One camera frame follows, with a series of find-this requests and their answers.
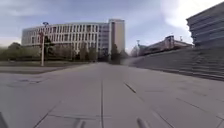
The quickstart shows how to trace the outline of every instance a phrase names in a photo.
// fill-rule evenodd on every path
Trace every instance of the building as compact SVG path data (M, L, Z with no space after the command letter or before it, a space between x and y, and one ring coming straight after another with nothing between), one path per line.
M110 54L115 43L119 52L125 49L125 22L110 19L108 23L67 23L27 28L22 31L22 45L40 47L40 32L55 44L56 51L67 48L79 52L82 43L95 47L99 55Z
M196 47L224 46L224 2L187 21Z
M185 43L182 40L175 40L174 36L168 36L163 41L160 41L158 43L144 46L139 45L135 46L133 50L131 51L132 56L142 56L147 55L155 52L163 52L166 50L175 50L175 49L183 49L187 47L192 47L191 44Z

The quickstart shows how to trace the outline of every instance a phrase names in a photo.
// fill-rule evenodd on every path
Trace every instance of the lamp post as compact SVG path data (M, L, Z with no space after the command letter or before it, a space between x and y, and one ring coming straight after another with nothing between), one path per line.
M47 25L49 25L48 22L43 22L43 25L45 27L45 33L43 37L43 43L42 43L42 49L41 49L41 66L44 66L44 41L45 41L45 35L47 35Z

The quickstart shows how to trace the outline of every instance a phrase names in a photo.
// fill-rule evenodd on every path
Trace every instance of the pavement line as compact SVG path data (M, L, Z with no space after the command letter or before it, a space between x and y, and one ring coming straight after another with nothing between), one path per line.
M190 105L190 106L192 106L192 107L195 107L195 108L197 108L197 109L200 109L200 110L203 111L203 112L208 113L208 111L206 111L206 110L204 110L204 109L202 109L202 108L200 108L200 107L198 107L198 106L196 106L196 105L194 105L194 104L192 104L192 103L189 103L189 102L187 102L187 101L185 101L185 100L182 100L182 99L180 99L180 98L176 98L176 99L179 100L179 101L182 101L182 102L184 102L184 103L186 103L186 104L188 104L188 105Z
M169 123L167 121L167 119L165 119L160 113L158 113L157 111L154 110L154 112L167 124L169 125L171 128L175 128L171 123Z
M136 91L133 89L133 88L131 88L127 83L124 83L133 93L136 93Z
M220 123L217 125L217 127L215 128L219 128L221 126L221 124L223 123L223 120L220 121Z
M0 112L0 128L8 128L8 125L6 121L4 120L1 112Z
M137 124L138 124L139 128L150 128L148 123L146 121L143 121L140 118L137 119Z
M61 103L61 101L59 103L57 103L56 105L54 105L38 122L36 125L34 125L33 128L37 128L40 123L49 115L49 113L51 113L59 104Z
M103 119L103 79L101 79L101 113L100 113L100 116L101 116L101 126L102 128L104 128L104 119Z

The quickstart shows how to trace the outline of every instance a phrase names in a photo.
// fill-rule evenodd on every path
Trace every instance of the paved plaza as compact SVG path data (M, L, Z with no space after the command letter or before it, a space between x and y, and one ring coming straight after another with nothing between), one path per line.
M220 81L98 63L0 83L8 128L224 127Z

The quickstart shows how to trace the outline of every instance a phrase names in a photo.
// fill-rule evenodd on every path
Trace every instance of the cloud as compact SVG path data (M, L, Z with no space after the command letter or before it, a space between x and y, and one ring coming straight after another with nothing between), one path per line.
M188 31L186 19L223 0L162 0L161 8L168 24Z
M44 2L37 0L1 0L0 15L33 16L46 14Z

